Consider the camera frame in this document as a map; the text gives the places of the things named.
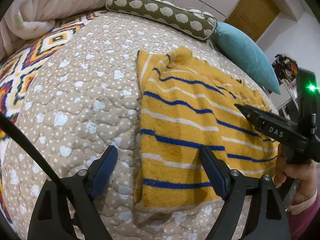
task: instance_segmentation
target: green light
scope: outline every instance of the green light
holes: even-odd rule
[[[312,92],[320,89],[319,87],[316,87],[315,85],[312,85],[312,84],[310,84],[310,85],[308,86],[308,88],[309,88]]]
[[[314,85],[311,85],[311,84],[308,86],[308,88],[309,88],[312,92],[316,91],[316,89],[317,89]]]

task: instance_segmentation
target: pink blanket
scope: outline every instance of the pink blanket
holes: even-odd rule
[[[51,30],[55,19],[101,8],[106,0],[14,0],[0,22],[0,60],[26,40]]]

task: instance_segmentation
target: human hand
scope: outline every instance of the human hand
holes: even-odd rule
[[[315,162],[310,164],[287,164],[282,155],[281,144],[278,146],[278,157],[276,160],[276,174],[274,183],[280,187],[287,176],[300,179],[300,186],[293,197],[292,205],[298,205],[310,199],[317,189],[317,170]]]

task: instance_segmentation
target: patterned blanket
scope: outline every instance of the patterned blanket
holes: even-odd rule
[[[28,87],[42,65],[66,44],[73,34],[105,11],[89,11],[57,20],[55,27],[41,38],[28,41],[21,49],[3,60],[0,66],[0,111],[16,122]],[[0,130],[0,210],[11,222],[2,198],[1,165],[8,137]]]

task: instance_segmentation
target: teal pillow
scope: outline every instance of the teal pillow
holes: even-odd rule
[[[267,56],[248,35],[227,23],[218,22],[212,36],[226,56],[258,85],[280,94],[276,73]]]

